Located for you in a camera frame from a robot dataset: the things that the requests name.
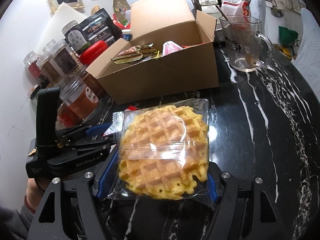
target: black marble table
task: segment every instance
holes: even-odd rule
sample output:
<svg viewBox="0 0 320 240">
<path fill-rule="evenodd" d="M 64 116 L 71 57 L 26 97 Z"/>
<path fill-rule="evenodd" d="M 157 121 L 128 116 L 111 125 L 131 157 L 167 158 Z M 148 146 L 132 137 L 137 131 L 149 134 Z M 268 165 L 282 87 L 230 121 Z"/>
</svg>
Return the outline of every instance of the black marble table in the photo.
<svg viewBox="0 0 320 240">
<path fill-rule="evenodd" d="M 252 73 L 229 66 L 215 48 L 219 87 L 131 103 L 146 108 L 207 98 L 210 161 L 238 179 L 261 177 L 275 199 L 292 239 L 299 239 L 319 210 L 320 105 L 307 82 L 279 52 Z M 105 102 L 100 123 L 118 106 Z M 106 199 L 101 210 L 116 239 L 204 239 L 213 211 L 193 200 Z"/>
</svg>

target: clear plastic bag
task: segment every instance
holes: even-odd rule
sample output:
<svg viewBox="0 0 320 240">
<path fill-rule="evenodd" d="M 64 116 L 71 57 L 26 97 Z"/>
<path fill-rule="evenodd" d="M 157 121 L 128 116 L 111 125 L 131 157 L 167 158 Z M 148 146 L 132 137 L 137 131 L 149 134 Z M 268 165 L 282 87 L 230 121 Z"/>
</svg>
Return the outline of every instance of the clear plastic bag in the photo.
<svg viewBox="0 0 320 240">
<path fill-rule="evenodd" d="M 108 198 L 194 198 L 212 207 L 208 122 L 207 99 L 114 113 L 118 170 Z"/>
</svg>

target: brown cardboard box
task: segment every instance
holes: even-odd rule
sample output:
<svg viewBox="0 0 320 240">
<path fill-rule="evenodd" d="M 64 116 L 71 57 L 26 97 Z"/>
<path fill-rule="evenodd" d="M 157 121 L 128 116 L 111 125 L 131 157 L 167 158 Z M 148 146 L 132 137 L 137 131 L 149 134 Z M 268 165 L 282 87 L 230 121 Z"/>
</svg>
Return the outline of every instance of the brown cardboard box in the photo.
<svg viewBox="0 0 320 240">
<path fill-rule="evenodd" d="M 117 104 L 218 86 L 214 17 L 197 11 L 195 20 L 185 0 L 140 0 L 131 10 L 132 41 L 119 39 L 87 68 Z M 204 44 L 136 65 L 112 62 L 135 45 L 162 52 L 166 41 Z"/>
</svg>

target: white wall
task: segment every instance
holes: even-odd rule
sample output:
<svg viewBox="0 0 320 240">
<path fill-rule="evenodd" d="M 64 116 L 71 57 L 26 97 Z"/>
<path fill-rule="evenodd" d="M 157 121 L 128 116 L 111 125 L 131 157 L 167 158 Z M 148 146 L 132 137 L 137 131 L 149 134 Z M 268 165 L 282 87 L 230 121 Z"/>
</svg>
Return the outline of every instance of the white wall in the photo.
<svg viewBox="0 0 320 240">
<path fill-rule="evenodd" d="M 85 15 L 99 4 L 112 15 L 112 0 L 83 0 Z M 35 113 L 27 93 L 33 84 L 26 77 L 23 59 L 35 49 L 49 22 L 47 0 L 14 0 L 0 20 L 0 205 L 20 208 L 25 195 L 25 161 L 35 137 Z"/>
<path fill-rule="evenodd" d="M 286 9 L 284 10 L 284 16 L 282 18 L 277 18 L 271 14 L 271 8 L 267 7 L 265 35 L 269 37 L 272 43 L 280 44 L 278 28 L 279 26 L 294 30 L 299 34 L 299 36 L 302 36 L 303 25 L 300 14 Z"/>
</svg>

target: wall thermostat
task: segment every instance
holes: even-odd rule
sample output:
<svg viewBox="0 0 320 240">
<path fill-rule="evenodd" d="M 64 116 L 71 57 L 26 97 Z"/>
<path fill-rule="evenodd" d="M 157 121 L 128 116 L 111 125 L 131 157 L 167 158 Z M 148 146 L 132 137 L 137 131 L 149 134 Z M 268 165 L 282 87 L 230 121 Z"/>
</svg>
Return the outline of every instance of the wall thermostat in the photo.
<svg viewBox="0 0 320 240">
<path fill-rule="evenodd" d="M 74 9 L 85 7 L 82 0 L 48 0 L 52 14 L 56 12 L 60 4 L 62 4 L 63 2 Z"/>
</svg>

